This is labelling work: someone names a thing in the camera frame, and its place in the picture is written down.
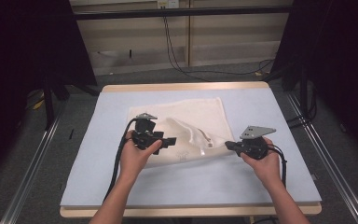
crumpled towel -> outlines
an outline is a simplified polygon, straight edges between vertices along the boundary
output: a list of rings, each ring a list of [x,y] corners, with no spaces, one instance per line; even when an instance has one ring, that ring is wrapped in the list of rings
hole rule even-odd
[[[164,132],[164,138],[177,138],[175,146],[152,155],[146,167],[232,154],[225,142],[234,141],[234,138],[220,98],[131,107],[128,121],[142,113],[158,117],[153,119],[156,122],[154,132]]]

hand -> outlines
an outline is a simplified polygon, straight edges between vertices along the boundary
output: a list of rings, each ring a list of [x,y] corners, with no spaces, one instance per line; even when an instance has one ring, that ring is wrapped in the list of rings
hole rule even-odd
[[[145,150],[141,150],[133,144],[131,134],[133,131],[129,131],[126,134],[126,139],[129,139],[123,147],[120,157],[120,176],[121,178],[129,178],[131,180],[136,179],[142,169],[144,169],[147,159],[153,152],[157,151],[161,147],[161,140],[154,142],[150,147]]]
[[[271,140],[266,137],[264,137],[264,140],[266,140],[268,145],[272,145]],[[281,181],[279,155],[277,153],[269,150],[267,156],[260,161],[250,158],[243,152],[241,157],[254,169],[255,174],[265,187],[268,187],[275,181]]]

aluminum rail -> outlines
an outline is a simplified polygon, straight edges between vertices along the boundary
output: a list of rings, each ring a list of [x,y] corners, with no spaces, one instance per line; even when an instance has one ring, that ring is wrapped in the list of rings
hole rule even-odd
[[[34,154],[34,158],[31,161],[30,166],[28,167],[27,172],[25,173],[14,197],[12,198],[4,216],[2,217],[0,224],[14,224],[16,223],[21,209],[25,204],[25,200],[29,192],[31,191],[32,183],[36,177],[37,171],[42,163],[43,158],[48,150],[48,146],[57,130],[58,124],[62,117],[63,111],[65,109],[66,101],[60,103],[58,109],[58,115],[53,121],[52,125],[48,130],[45,131],[42,140]]]
[[[287,95],[292,108],[295,110],[296,114],[301,118],[300,121],[303,124],[303,128],[307,135],[310,138],[316,152],[320,156],[324,166],[330,174],[333,182],[335,183],[337,190],[341,194],[342,199],[344,200],[345,204],[348,206],[353,218],[355,219],[356,223],[358,224],[358,197],[351,189],[351,186],[345,179],[344,175],[339,171],[336,163],[334,162],[332,156],[330,155],[327,147],[325,146],[322,138],[316,132],[315,128],[311,123],[307,123],[302,116],[300,102],[297,98],[292,94],[288,93]]]

person's left hand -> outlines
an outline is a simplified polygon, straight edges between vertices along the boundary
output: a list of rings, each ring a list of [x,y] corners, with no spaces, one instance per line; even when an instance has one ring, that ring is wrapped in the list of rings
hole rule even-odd
[[[145,150],[141,150],[133,144],[131,134],[129,131],[126,134],[127,143],[123,147],[120,157],[120,177],[136,179],[142,169],[144,169],[147,159],[153,152],[157,151],[161,146],[161,140],[156,141]]]

wire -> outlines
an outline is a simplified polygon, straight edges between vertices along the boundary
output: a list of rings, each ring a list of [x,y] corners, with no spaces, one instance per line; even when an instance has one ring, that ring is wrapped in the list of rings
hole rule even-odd
[[[250,71],[250,72],[246,72],[246,73],[233,73],[233,72],[224,72],[224,71],[211,71],[211,70],[198,70],[198,71],[185,71],[183,70],[183,68],[181,68],[176,60],[176,56],[173,52],[173,47],[172,47],[172,41],[171,41],[171,35],[170,35],[170,27],[168,26],[168,20],[166,17],[163,17],[164,20],[164,25],[165,25],[165,35],[166,35],[166,42],[167,42],[167,51],[168,51],[168,58],[170,60],[170,64],[171,66],[178,72],[183,73],[184,75],[188,76],[188,77],[193,77],[189,74],[191,73],[216,73],[216,74],[227,74],[227,75],[234,75],[234,76],[244,76],[244,75],[251,75],[254,74],[256,72],[260,72],[262,71],[264,68],[266,68],[267,66],[269,66],[272,62],[274,62],[275,59],[267,59],[267,60],[263,60],[261,62],[259,62],[258,65],[258,69],[254,70],[254,71]],[[170,49],[172,52],[172,56],[173,59],[175,61],[175,65],[173,65],[172,59],[171,59],[171,53],[170,53]],[[193,77],[193,78],[197,78],[203,81],[210,81],[210,80],[206,80],[204,78],[200,78],[200,77]]]
[[[115,166],[114,166],[113,174],[112,174],[112,180],[110,181],[109,189],[107,190],[106,195],[103,198],[104,201],[105,201],[105,199],[107,198],[107,196],[109,195],[110,191],[112,190],[113,186],[116,183],[118,165],[120,164],[120,158],[121,158],[121,152],[123,151],[124,144],[126,144],[126,142],[127,142],[127,139],[126,139],[127,132],[129,130],[131,124],[134,121],[136,121],[136,119],[130,120],[129,124],[127,125],[126,130],[123,133],[123,136],[121,137],[121,141],[120,141],[120,144],[118,145],[118,149],[117,149],[117,154],[116,154],[116,159],[115,159]]]
[[[287,163],[287,160],[284,159],[283,152],[279,147],[272,145],[272,144],[267,144],[267,146],[270,146],[270,148],[268,150],[278,153],[278,155],[281,157],[282,182],[283,182],[283,185],[286,187],[286,163]]]
[[[265,221],[271,221],[272,223],[276,224],[276,222],[275,222],[276,220],[279,220],[279,219],[277,217],[266,217],[266,218],[262,218],[260,220],[257,220],[253,224],[257,224],[257,223],[265,222]]]
[[[310,123],[311,121],[313,121],[315,119],[317,111],[318,111],[318,106],[317,106],[317,103],[316,103],[316,93],[317,93],[316,88],[313,87],[312,88],[312,97],[310,99],[311,100],[310,109],[307,111],[306,116],[299,115],[299,116],[297,116],[297,117],[295,117],[293,119],[288,119],[286,121],[287,123],[290,123],[290,122],[298,121],[300,119],[300,123],[297,123],[297,124],[289,126],[290,129],[302,126],[304,124],[308,124],[308,123]]]
[[[176,60],[176,56],[175,56],[175,53],[173,52],[173,47],[172,47],[172,41],[171,41],[171,35],[170,35],[170,28],[168,26],[168,21],[167,21],[167,18],[166,17],[163,17],[163,20],[164,20],[164,25],[165,25],[165,37],[166,37],[166,42],[167,42],[167,51],[168,51],[168,59],[170,60],[170,64],[171,66],[178,72],[184,74],[185,76],[187,77],[193,77],[191,75],[189,75],[187,72],[183,71],[182,68],[179,66],[177,60]],[[172,63],[172,60],[171,60],[171,54],[170,54],[170,46],[171,46],[171,52],[172,52],[172,56],[174,58],[174,61],[176,63],[176,66],[175,67]],[[201,78],[201,77],[193,77],[193,78],[196,78],[196,79],[199,79],[201,81],[206,81],[206,82],[210,82],[210,80],[207,80],[207,79],[204,79],[204,78]]]

